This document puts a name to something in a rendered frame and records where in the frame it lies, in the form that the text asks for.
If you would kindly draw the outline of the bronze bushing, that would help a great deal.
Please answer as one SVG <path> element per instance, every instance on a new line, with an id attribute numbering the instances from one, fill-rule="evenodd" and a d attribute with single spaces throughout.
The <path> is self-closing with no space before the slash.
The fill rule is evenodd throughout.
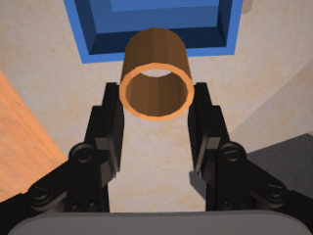
<path id="1" fill-rule="evenodd" d="M 141 73 L 152 69 L 171 73 Z M 176 33 L 151 27 L 130 39 L 119 84 L 120 101 L 128 112 L 145 120 L 175 118 L 192 104 L 194 92 L 185 44 Z"/>

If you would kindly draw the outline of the blue plastic tray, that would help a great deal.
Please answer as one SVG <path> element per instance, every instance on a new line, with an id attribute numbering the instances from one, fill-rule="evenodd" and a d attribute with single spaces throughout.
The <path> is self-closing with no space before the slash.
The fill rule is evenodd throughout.
<path id="1" fill-rule="evenodd" d="M 123 61 L 134 34 L 159 27 L 187 57 L 234 55 L 244 0 L 64 0 L 82 64 Z"/>

